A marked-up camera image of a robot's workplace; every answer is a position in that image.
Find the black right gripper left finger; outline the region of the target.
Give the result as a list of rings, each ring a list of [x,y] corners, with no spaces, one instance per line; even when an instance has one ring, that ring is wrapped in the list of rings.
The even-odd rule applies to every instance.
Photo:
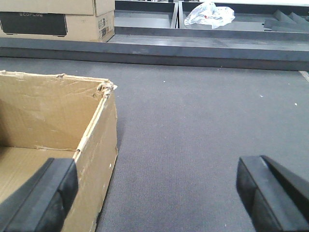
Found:
[[[59,232],[78,192],[74,159],[48,158],[0,204],[2,232]]]

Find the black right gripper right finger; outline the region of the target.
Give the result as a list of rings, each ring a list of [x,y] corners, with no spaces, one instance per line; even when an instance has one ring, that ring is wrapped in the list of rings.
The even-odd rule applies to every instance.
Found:
[[[257,232],[309,230],[309,182],[270,157],[240,157],[236,189]]]

